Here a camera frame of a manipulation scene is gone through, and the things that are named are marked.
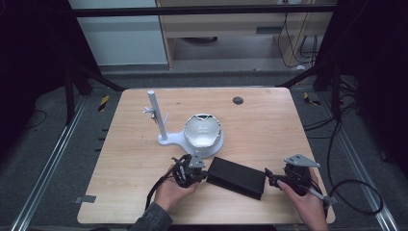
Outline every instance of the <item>black box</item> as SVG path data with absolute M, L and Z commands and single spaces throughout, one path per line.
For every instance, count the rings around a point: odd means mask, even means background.
M 260 200 L 264 193 L 265 178 L 265 173 L 260 170 L 214 157 L 207 182 Z

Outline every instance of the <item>white stand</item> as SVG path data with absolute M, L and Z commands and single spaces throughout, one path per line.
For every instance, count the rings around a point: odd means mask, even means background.
M 153 90 L 150 90 L 147 92 L 147 94 L 149 96 L 150 103 L 152 104 L 152 108 L 151 109 L 145 108 L 143 112 L 152 114 L 152 118 L 155 119 L 157 121 L 157 124 L 159 125 L 159 130 L 161 133 L 157 138 L 159 144 L 163 146 L 176 144 L 181 146 L 187 153 L 191 155 L 196 155 L 201 158 L 208 158 L 218 153 L 218 151 L 224 144 L 224 134 L 222 131 L 219 135 L 219 141 L 215 145 L 209 147 L 195 147 L 186 140 L 184 129 L 178 133 L 169 133 L 166 131 L 165 124 L 167 117 L 165 121 L 162 120 L 155 92 Z

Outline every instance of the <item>black cable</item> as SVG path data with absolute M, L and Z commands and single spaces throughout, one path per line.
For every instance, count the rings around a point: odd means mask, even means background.
M 303 46 L 305 44 L 307 36 L 303 37 L 302 42 L 300 43 L 300 47 L 299 47 L 299 54 L 301 57 L 306 58 L 306 59 L 310 59 L 312 57 L 312 55 L 315 55 L 318 53 L 317 50 L 317 46 L 316 46 L 316 42 L 317 42 L 317 36 L 315 36 L 315 42 L 314 42 L 314 47 L 312 49 L 312 51 L 303 51 Z
M 146 199 L 146 206 L 144 207 L 144 211 L 147 210 L 147 208 L 150 205 L 150 201 L 152 199 L 153 193 L 157 190 L 157 188 L 159 188 L 160 185 L 163 184 L 163 182 L 169 177 L 170 173 L 175 170 L 177 167 L 179 167 L 178 164 L 175 164 L 173 167 L 171 167 L 168 172 L 163 175 L 162 177 L 159 178 L 159 180 L 156 182 L 156 184 L 154 184 L 153 188 L 150 190 L 149 194 L 147 195 L 147 199 Z
M 318 193 L 322 194 L 321 189 L 320 189 L 320 187 L 319 187 L 319 184 L 318 184 L 314 179 L 312 179 L 312 177 L 302 176 L 302 175 L 300 175 L 299 173 L 297 173 L 297 172 L 295 172 L 295 171 L 293 171 L 293 170 L 289 170 L 289 169 L 288 169 L 288 172 L 290 172 L 290 173 L 293 174 L 293 175 L 296 175 L 297 178 L 302 179 L 302 181 L 309 181 L 309 182 L 311 183 L 311 187 L 312 187 L 313 189 L 315 189 Z
M 327 175 L 328 175 L 330 184 L 331 184 L 331 186 L 333 187 L 333 189 L 330 191 L 329 196 L 331 197 L 334 193 L 336 193 L 336 195 L 337 195 L 346 205 L 348 205 L 351 209 L 353 209 L 353 210 L 355 210 L 355 211 L 357 211 L 357 212 L 359 212 L 359 213 L 365 214 L 365 215 L 376 215 L 376 214 L 378 214 L 378 213 L 383 209 L 383 207 L 384 207 L 384 201 L 383 201 L 383 198 L 381 197 L 381 194 L 379 193 L 379 191 L 376 190 L 373 186 L 369 185 L 368 183 L 366 183 L 366 182 L 364 182 L 364 181 L 360 181 L 360 180 L 356 180 L 356 179 L 347 179 L 347 180 L 341 181 L 341 182 L 338 183 L 337 185 L 334 185 L 334 183 L 333 183 L 333 179 L 332 179 L 332 175 L 331 175 L 331 171 L 330 171 L 330 154 L 331 154 L 331 149 L 332 149 L 332 146 L 333 146 L 333 140 L 334 140 L 334 137 L 335 137 L 335 135 L 336 135 L 336 130 L 339 128 L 339 126 L 341 126 L 341 124 L 342 124 L 342 121 L 341 121 L 341 120 L 338 120 L 337 123 L 336 123 L 335 129 L 334 129 L 334 131 L 333 131 L 333 135 L 332 135 L 332 137 L 331 137 L 331 139 L 330 139 L 329 148 L 328 148 L 328 152 L 327 152 L 327 162 L 326 162 L 326 165 L 327 165 Z M 375 211 L 362 210 L 362 209 L 357 208 L 356 206 L 352 205 L 352 204 L 351 204 L 350 202 L 348 202 L 346 199 L 344 199 L 344 197 L 343 197 L 339 192 L 336 192 L 336 190 L 337 190 L 337 188 L 338 188 L 339 186 L 344 185 L 344 184 L 346 184 L 346 183 L 362 184 L 362 185 L 365 185 L 365 186 L 369 187 L 371 190 L 373 190 L 373 191 L 377 194 L 377 196 L 378 196 L 378 198 L 379 198 L 379 200 L 380 200 L 380 205 L 378 206 L 378 209 L 375 210 Z
M 42 124 L 42 123 L 45 121 L 45 119 L 47 119 L 47 113 L 46 113 L 45 111 L 43 111 L 43 110 L 35 110 L 34 112 L 35 112 L 35 113 L 43 113 L 43 114 L 44 114 L 44 118 L 43 118 L 42 121 L 40 121 L 39 123 L 37 123 L 37 124 L 35 124 L 35 125 L 32 125 L 32 126 L 29 126 L 29 127 L 25 127 L 24 129 L 32 129 L 32 128 L 38 127 L 40 124 Z
M 278 50 L 279 50 L 279 53 L 281 54 L 281 57 L 282 57 L 282 60 L 283 60 L 283 64 L 285 65 L 285 67 L 296 67 L 296 66 L 299 65 L 299 64 L 307 64 L 307 62 L 299 61 L 299 60 L 297 59 L 296 55 L 294 54 L 292 41 L 291 41 L 291 38 L 290 38 L 290 36 L 289 36 L 289 31 L 288 31 L 288 26 L 287 26 L 287 25 L 288 25 L 287 19 L 288 19 L 288 13 L 285 13 L 285 20 L 283 21 L 282 29 L 281 29 L 281 32 L 280 32 L 280 34 L 279 34 L 279 36 L 278 36 Z M 282 50 L 280 49 L 280 37 L 281 37 L 281 34 L 282 34 L 283 31 L 284 31 L 284 28 L 286 28 L 286 34 L 287 34 L 287 36 L 288 36 L 288 41 L 289 41 L 289 44 L 290 44 L 290 46 L 291 46 L 292 55 L 293 55 L 293 57 L 298 61 L 298 64 L 296 64 L 296 65 L 288 65 L 288 64 L 286 64 L 286 63 L 285 63 L 285 59 L 284 59 L 284 57 L 283 57 Z
M 344 112 L 346 112 L 346 110 L 352 108 L 352 107 L 355 106 L 355 105 L 356 105 L 355 103 L 350 103 L 349 105 L 347 105 L 346 107 L 344 107 L 344 108 L 341 110 L 342 115 L 346 115 Z M 304 125 L 304 126 L 303 126 L 304 131 L 305 131 L 305 132 L 308 132 L 308 131 L 312 131 L 312 130 L 318 129 L 318 128 L 320 128 L 320 127 L 322 127 L 322 126 L 328 124 L 329 122 L 333 121 L 334 119 L 335 119 L 334 117 L 330 117 L 330 118 L 327 118 L 327 119 L 324 119 L 324 120 L 321 120 L 321 121 L 318 121 L 318 122 L 315 122 L 315 123 L 312 123 L 312 124 Z
M 352 4 L 355 6 L 358 6 L 361 1 L 355 1 Z M 297 75 L 296 77 L 292 78 L 291 80 L 285 82 L 284 84 L 278 85 L 277 87 L 285 87 L 285 88 L 290 88 L 294 84 L 298 83 L 299 81 L 302 81 L 303 79 L 307 78 L 308 76 L 312 74 L 316 74 L 318 71 L 321 71 L 324 68 L 327 68 L 329 65 L 333 63 L 333 53 L 337 56 L 339 53 L 339 49 L 341 49 L 341 42 L 344 40 L 344 38 L 347 36 L 347 33 L 351 31 L 352 26 L 354 23 L 359 19 L 359 17 L 363 14 L 364 9 L 367 7 L 369 0 L 366 1 L 365 5 L 361 8 L 361 10 L 357 13 L 357 15 L 352 19 L 352 21 L 347 25 L 347 27 L 343 30 L 342 33 L 340 33 L 339 36 L 337 36 L 337 39 L 334 41 L 334 44 L 332 44 L 329 49 L 327 50 L 326 54 L 323 54 L 323 57 L 320 59 L 321 62 L 318 63 L 318 65 L 315 65 L 314 68 L 310 68 L 305 70 L 303 73 Z
M 316 59 L 318 58 L 318 36 L 315 36 L 315 41 L 313 42 L 313 53 L 312 53 L 312 66 L 315 65 Z
M 355 104 L 355 103 L 350 103 L 349 105 L 347 105 L 346 107 L 344 107 L 343 109 L 342 109 L 342 115 L 348 115 L 349 114 L 349 112 L 351 112 L 351 110 L 353 110 L 353 109 L 356 109 L 357 107 L 355 107 L 357 104 Z M 325 120 L 330 120 L 330 121 L 332 121 L 332 120 L 334 120 L 334 117 L 331 117 L 331 118 L 327 118 L 327 119 L 325 119 Z M 337 132 L 335 133 L 335 135 L 337 135 L 338 133 L 340 132 L 340 128 L 337 130 Z M 331 135 L 331 136 L 329 136 L 329 137 L 306 137 L 307 139 L 321 139 L 321 140 L 323 140 L 323 139 L 331 139 L 333 137 L 333 135 Z

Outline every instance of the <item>wooden table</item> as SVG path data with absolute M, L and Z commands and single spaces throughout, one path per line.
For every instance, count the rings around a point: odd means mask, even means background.
M 144 114 L 151 107 L 146 90 L 126 90 L 119 101 L 87 195 L 81 223 L 134 223 L 143 213 L 147 194 L 184 150 L 157 142 L 158 125 Z M 190 116 L 215 116 L 225 135 L 219 158 L 264 171 L 284 174 L 284 158 L 300 153 L 314 160 L 292 96 L 279 88 L 153 89 L 162 116 L 169 113 L 166 129 L 179 132 Z M 233 98 L 243 98 L 236 105 Z M 213 158 L 204 159 L 207 169 Z M 261 200 L 202 182 L 197 191 L 170 212 L 174 224 L 278 224 L 300 223 L 291 201 L 268 185 Z M 327 221 L 335 219 L 330 209 Z

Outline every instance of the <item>robotic arm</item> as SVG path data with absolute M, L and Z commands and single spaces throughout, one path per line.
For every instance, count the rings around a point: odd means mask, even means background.
M 207 178 L 208 172 L 202 170 L 205 164 L 198 156 L 186 154 L 179 160 L 174 157 L 172 159 L 176 163 L 172 171 L 173 177 L 180 187 L 188 188 L 195 182 L 201 182 Z
M 309 167 L 320 167 L 320 164 L 306 158 L 301 154 L 296 154 L 285 159 L 284 167 L 285 175 L 275 175 L 272 171 L 265 167 L 265 173 L 269 180 L 269 184 L 279 188 L 278 180 L 289 185 L 298 195 L 303 196 L 307 192 L 311 192 L 321 200 L 325 210 L 330 205 L 338 202 L 336 197 L 323 196 L 318 184 L 312 180 Z

